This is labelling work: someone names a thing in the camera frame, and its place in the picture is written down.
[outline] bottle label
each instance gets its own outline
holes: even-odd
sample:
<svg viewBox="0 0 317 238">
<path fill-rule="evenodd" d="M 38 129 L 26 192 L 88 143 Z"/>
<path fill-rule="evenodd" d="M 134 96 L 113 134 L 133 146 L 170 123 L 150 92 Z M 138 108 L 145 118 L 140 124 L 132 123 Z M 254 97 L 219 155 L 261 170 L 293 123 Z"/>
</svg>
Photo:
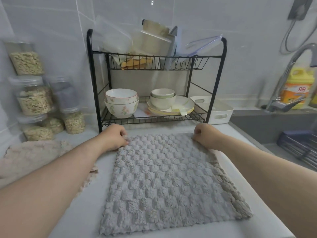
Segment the bottle label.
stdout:
<svg viewBox="0 0 317 238">
<path fill-rule="evenodd" d="M 304 95 L 305 97 L 307 97 L 311 86 L 312 84 L 285 84 L 281 94 L 281 102 L 291 103 L 300 96 Z"/>
</svg>

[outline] sink rack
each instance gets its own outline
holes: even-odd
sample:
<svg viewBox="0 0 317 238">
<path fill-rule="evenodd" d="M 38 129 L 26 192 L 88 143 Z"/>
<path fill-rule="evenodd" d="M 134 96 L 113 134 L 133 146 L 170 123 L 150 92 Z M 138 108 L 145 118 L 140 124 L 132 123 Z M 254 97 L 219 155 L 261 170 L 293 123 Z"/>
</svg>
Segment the sink rack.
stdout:
<svg viewBox="0 0 317 238">
<path fill-rule="evenodd" d="M 222 69 L 224 67 L 224 61 L 227 54 L 227 40 L 222 37 L 221 41 L 223 43 L 223 52 L 220 56 L 191 56 L 191 57 L 171 57 L 171 56 L 149 56 L 149 55 L 133 55 L 133 54 L 119 54 L 119 53 L 111 53 L 111 52 L 103 52 L 103 51 L 95 51 L 92 49 L 92 33 L 93 29 L 89 29 L 87 31 L 87 51 L 88 51 L 88 59 L 89 59 L 89 67 L 90 67 L 90 74 L 91 74 L 91 80 L 93 84 L 93 95 L 94 95 L 94 101 L 95 101 L 95 107 L 96 107 L 96 113 L 97 113 L 97 121 L 98 121 L 98 128 L 99 132 L 102 131 L 103 126 L 109 126 L 110 124 L 116 123 L 116 124 L 136 124 L 136 123 L 153 123 L 153 122 L 165 122 L 165 121 L 181 121 L 181 120 L 195 120 L 200 122 L 207 122 L 209 121 L 210 114 L 212 111 L 212 107 L 215 101 Z M 96 81 L 96 72 L 95 72 L 95 65 L 94 65 L 94 54 L 101 54 L 105 55 L 105 61 L 107 66 L 107 74 L 108 74 L 108 83 L 101 89 L 97 89 L 97 81 Z M 164 70 L 165 62 L 167 58 L 175 58 L 173 64 L 170 67 L 170 71 L 189 71 L 189 77 L 187 82 L 187 89 L 185 96 L 188 97 L 189 88 L 190 85 L 193 84 L 202 90 L 208 92 L 211 94 L 211 102 L 209 105 L 209 109 L 207 112 L 197 113 L 193 111 L 192 113 L 186 115 L 186 116 L 180 116 L 180 115 L 169 115 L 169 116 L 151 116 L 151 117 L 139 117 L 135 118 L 134 116 L 130 118 L 125 119 L 118 119 L 115 118 L 110 112 L 108 111 L 107 107 L 105 107 L 102 111 L 100 110 L 99 105 L 99 94 L 105 89 L 109 88 L 112 89 L 111 84 L 111 70 L 123 70 L 123 66 L 120 64 L 117 64 L 115 62 L 115 58 L 127 60 L 129 57 L 135 57 L 136 59 L 144 58 L 146 61 L 149 60 L 148 63 L 141 67 L 139 64 L 139 68 L 137 65 L 133 65 L 134 68 L 129 68 L 125 70 L 137 70 L 137 71 L 144 71 L 144 70 Z M 195 70 L 202 70 L 208 60 L 210 58 L 218 58 L 220 59 L 220 64 L 216 76 L 215 85 L 213 88 L 213 91 L 210 92 L 199 85 L 193 83 L 192 80 L 192 72 Z M 139 97 L 139 102 L 147 102 L 149 97 Z"/>
</svg>

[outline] chrome faucet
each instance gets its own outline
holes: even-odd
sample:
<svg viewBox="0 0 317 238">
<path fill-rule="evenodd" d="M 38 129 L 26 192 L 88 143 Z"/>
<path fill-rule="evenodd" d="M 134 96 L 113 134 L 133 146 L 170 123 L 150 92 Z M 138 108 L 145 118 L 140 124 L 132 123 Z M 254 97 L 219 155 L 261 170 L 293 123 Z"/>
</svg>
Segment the chrome faucet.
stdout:
<svg viewBox="0 0 317 238">
<path fill-rule="evenodd" d="M 292 67 L 296 63 L 297 59 L 307 49 L 310 49 L 312 51 L 312 59 L 311 59 L 310 67 L 311 68 L 317 67 L 317 44 L 310 43 L 300 47 L 298 51 L 294 54 L 294 56 L 291 58 L 291 60 L 289 61 L 283 75 L 280 77 L 279 82 L 277 83 L 274 89 L 274 92 L 271 96 L 271 99 L 266 106 L 267 111 L 275 112 L 276 110 L 280 110 L 282 112 L 287 112 L 296 104 L 299 104 L 301 101 L 305 99 L 305 96 L 300 96 L 294 101 L 292 101 L 291 103 L 282 103 L 280 94 L 281 94 L 281 91 L 283 90 L 283 87 L 287 81 L 287 78 L 289 76 L 289 73 L 291 72 Z"/>
</svg>

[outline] gray towel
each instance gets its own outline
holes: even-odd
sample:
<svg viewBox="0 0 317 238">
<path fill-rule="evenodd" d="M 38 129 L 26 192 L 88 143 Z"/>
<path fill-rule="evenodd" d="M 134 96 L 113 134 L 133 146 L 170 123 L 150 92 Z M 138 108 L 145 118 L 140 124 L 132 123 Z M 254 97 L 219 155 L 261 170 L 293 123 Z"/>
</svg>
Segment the gray towel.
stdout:
<svg viewBox="0 0 317 238">
<path fill-rule="evenodd" d="M 100 233 L 246 219 L 249 205 L 191 134 L 130 139 L 116 159 Z"/>
</svg>

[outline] dish soap bottle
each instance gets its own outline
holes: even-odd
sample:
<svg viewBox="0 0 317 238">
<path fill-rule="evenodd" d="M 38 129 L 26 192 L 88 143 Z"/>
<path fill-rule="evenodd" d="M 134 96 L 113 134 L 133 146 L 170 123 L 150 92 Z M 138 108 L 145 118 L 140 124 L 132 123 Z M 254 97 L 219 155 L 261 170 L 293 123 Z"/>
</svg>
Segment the dish soap bottle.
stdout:
<svg viewBox="0 0 317 238">
<path fill-rule="evenodd" d="M 281 92 L 281 102 L 291 103 L 300 96 L 307 98 L 314 81 L 313 70 L 306 71 L 304 68 L 292 68 L 283 91 Z M 305 100 L 295 105 L 292 109 L 302 108 L 304 103 Z"/>
</svg>

